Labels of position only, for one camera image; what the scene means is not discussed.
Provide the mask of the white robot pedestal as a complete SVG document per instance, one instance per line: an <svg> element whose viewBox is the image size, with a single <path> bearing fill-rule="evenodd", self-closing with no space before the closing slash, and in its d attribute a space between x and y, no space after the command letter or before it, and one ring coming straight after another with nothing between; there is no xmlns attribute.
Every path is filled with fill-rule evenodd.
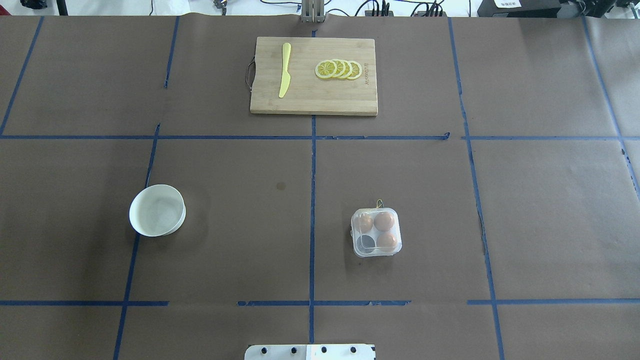
<svg viewBox="0 0 640 360"><path fill-rule="evenodd" d="M373 344L256 344L247 347L245 360L375 360Z"/></svg>

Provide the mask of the brown egg in box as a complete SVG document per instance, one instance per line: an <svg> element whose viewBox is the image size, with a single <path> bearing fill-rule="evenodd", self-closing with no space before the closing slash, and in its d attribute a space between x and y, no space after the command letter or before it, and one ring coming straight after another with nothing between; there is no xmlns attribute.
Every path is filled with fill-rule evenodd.
<svg viewBox="0 0 640 360"><path fill-rule="evenodd" d="M390 231L396 223L395 216L388 211L378 212L374 217L374 227L378 231Z"/></svg>
<svg viewBox="0 0 640 360"><path fill-rule="evenodd" d="M361 234L370 232L374 226L373 217L370 214L360 214L356 218L356 228Z"/></svg>

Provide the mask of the brown egg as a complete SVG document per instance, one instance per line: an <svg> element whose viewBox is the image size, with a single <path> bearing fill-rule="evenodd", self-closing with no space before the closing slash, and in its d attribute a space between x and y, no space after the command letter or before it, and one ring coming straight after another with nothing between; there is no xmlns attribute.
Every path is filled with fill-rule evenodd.
<svg viewBox="0 0 640 360"><path fill-rule="evenodd" d="M378 231L390 231L396 223L395 216L388 211L378 212L374 217L374 227Z"/></svg>
<svg viewBox="0 0 640 360"><path fill-rule="evenodd" d="M373 217L370 214L360 214L356 218L356 228L361 234L370 232L374 226Z"/></svg>
<svg viewBox="0 0 640 360"><path fill-rule="evenodd" d="M395 253L395 251L397 251L399 241L393 233L385 232L377 237L375 244L377 249L384 253Z"/></svg>

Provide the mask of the black box on table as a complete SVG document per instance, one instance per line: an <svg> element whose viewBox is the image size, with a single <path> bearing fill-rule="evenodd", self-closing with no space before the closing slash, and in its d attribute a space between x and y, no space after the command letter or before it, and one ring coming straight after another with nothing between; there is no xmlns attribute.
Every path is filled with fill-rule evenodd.
<svg viewBox="0 0 640 360"><path fill-rule="evenodd" d="M568 0L483 0L479 18L557 18Z"/></svg>

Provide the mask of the lemon slice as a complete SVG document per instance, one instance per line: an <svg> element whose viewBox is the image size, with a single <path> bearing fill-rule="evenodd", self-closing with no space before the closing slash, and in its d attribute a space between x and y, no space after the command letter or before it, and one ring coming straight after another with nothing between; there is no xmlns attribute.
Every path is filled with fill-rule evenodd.
<svg viewBox="0 0 640 360"><path fill-rule="evenodd" d="M346 77L348 80L356 80L359 79L362 75L362 66L357 61L349 61L350 64L350 73Z"/></svg>
<svg viewBox="0 0 640 360"><path fill-rule="evenodd" d="M348 60L343 60L343 71L341 75L339 75L340 79L348 79L353 71L352 62Z"/></svg>
<svg viewBox="0 0 640 360"><path fill-rule="evenodd" d="M335 71L332 78L340 78L346 70L345 62L342 59L332 59L331 61L335 64Z"/></svg>
<svg viewBox="0 0 640 360"><path fill-rule="evenodd" d="M314 71L319 79L330 79L338 73L338 65L334 60L324 60L316 65Z"/></svg>

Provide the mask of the wooden cutting board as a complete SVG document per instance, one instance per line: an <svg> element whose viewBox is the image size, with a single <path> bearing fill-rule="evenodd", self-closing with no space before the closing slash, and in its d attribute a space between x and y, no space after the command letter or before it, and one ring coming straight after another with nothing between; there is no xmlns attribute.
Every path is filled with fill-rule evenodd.
<svg viewBox="0 0 640 360"><path fill-rule="evenodd" d="M290 43L290 85L279 98L282 44ZM361 64L358 79L320 79L318 63L340 59ZM259 36L254 51L250 112L309 116L378 114L376 43L370 38L297 38Z"/></svg>

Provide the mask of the clear plastic egg box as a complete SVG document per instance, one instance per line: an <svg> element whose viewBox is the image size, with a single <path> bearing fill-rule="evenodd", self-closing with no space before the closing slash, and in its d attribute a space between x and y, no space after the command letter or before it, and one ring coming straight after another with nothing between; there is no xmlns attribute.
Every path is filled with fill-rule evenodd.
<svg viewBox="0 0 640 360"><path fill-rule="evenodd" d="M361 214L369 214L374 221L376 214L380 212L391 212L395 216L395 225L390 231L395 237L398 239L398 248L393 253L386 253L377 248L377 237L381 235L382 232L377 230L375 226L373 226L372 230L368 233L362 234L358 231L357 227L357 217ZM373 208L359 208L357 209L352 217L350 217L350 235L352 237L352 246L353 251L356 256L359 258L372 258L372 257L381 257L381 256L393 256L399 253L403 247L402 233L400 230L399 217L397 212L390 207L386 207L384 205L384 201L381 198L378 198L375 207Z"/></svg>

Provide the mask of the yellow plastic knife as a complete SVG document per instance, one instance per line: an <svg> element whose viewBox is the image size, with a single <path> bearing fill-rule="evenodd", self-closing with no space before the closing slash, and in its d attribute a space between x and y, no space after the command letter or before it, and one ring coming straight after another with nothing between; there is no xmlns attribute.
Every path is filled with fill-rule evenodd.
<svg viewBox="0 0 640 360"><path fill-rule="evenodd" d="M290 58L291 58L291 44L285 42L281 48L281 80L279 84L278 97L284 98L288 89L290 88L291 75L289 73Z"/></svg>

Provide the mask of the aluminium frame post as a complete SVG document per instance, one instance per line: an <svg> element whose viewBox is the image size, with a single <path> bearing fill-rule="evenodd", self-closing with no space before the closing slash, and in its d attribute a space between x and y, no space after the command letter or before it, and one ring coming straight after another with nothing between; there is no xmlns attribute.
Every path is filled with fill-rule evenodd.
<svg viewBox="0 0 640 360"><path fill-rule="evenodd" d="M326 20L324 0L301 0L301 20L304 23L324 23Z"/></svg>

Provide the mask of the white bowl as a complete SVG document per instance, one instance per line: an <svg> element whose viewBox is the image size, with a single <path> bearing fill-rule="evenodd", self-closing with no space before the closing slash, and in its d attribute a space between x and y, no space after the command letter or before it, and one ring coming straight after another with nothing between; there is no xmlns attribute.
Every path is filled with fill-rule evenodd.
<svg viewBox="0 0 640 360"><path fill-rule="evenodd" d="M133 229L145 237L162 237L176 232L185 222L182 193L168 184L155 184L140 191L129 207Z"/></svg>

